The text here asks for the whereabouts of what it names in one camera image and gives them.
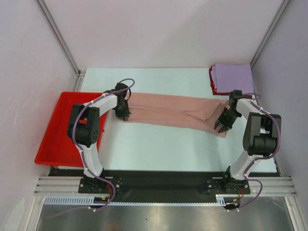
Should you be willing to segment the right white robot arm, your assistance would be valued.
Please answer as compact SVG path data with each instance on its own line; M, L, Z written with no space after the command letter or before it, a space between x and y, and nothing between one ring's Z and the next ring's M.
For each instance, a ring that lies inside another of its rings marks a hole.
M271 114L245 96L230 96L229 107L215 122L219 133L229 131L235 120L245 117L243 135L244 151L234 164L229 166L220 182L213 186L218 193L236 194L249 190L248 176L262 160L272 159L278 152L281 142L280 115Z

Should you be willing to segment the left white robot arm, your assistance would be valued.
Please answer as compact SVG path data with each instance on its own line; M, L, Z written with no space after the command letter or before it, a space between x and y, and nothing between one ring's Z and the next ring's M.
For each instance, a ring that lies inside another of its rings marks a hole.
M117 118L128 120L130 96L131 90L106 91L92 101L72 106L67 136L79 151L84 167L79 193L101 193L110 186L104 179L103 167L98 156L100 119L106 112L114 110Z

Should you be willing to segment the pink t shirt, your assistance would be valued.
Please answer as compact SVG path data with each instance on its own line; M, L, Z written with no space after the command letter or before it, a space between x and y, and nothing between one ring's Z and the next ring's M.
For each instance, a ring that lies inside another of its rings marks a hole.
M227 100L133 93L128 107L128 123L191 128L223 138L227 136L226 131L219 132L221 126L215 128L223 109L229 107Z

